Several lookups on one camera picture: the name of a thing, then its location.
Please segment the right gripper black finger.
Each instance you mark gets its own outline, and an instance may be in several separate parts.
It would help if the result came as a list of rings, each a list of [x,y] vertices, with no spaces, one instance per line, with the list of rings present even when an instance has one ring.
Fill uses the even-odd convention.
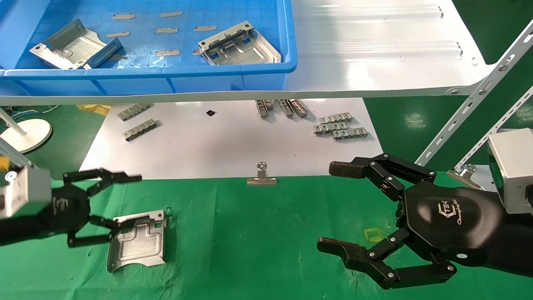
[[[429,265],[392,268],[384,260],[404,245],[411,243],[411,234],[404,228],[396,230],[371,249],[347,241],[320,237],[317,249],[341,258],[348,270],[363,272],[382,289],[410,288],[445,283],[457,269],[440,255],[422,250]]]
[[[436,178],[436,172],[386,152],[372,158],[355,157],[351,162],[332,161],[329,174],[342,178],[367,178],[392,201],[401,201],[406,190],[398,178],[412,184],[433,183]]]

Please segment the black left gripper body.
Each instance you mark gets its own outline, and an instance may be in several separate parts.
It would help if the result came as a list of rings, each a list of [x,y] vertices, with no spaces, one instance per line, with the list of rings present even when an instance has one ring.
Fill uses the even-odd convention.
[[[52,199],[40,212],[40,222],[47,234],[76,233],[88,222],[90,214],[88,195],[75,185],[52,189]]]

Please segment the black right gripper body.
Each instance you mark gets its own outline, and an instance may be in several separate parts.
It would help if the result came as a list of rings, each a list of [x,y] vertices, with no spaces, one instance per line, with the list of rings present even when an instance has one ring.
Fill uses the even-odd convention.
[[[417,183],[405,190],[397,224],[407,244],[425,260],[429,254],[469,267],[499,267],[498,236],[505,209],[498,195],[467,187]]]

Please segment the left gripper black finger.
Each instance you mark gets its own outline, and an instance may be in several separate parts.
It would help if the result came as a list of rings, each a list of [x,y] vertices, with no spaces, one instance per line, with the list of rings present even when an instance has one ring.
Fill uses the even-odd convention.
[[[108,220],[100,216],[88,216],[87,221],[83,222],[81,225],[70,229],[67,232],[67,243],[68,247],[82,247],[89,245],[97,245],[109,243],[120,234],[123,230],[130,230],[135,228],[135,226],[141,222],[141,218],[137,217],[132,220],[118,221],[118,220]],[[95,226],[108,228],[110,230],[107,234],[94,235],[89,237],[76,237],[76,234],[85,224],[92,224]]]
[[[81,182],[90,179],[100,179],[93,186],[89,187],[85,194],[86,196],[95,196],[99,192],[108,188],[113,184],[126,184],[140,182],[142,180],[141,175],[127,175],[125,172],[110,172],[107,169],[91,169],[86,171],[68,172],[63,174],[64,186],[72,185],[74,182]]]

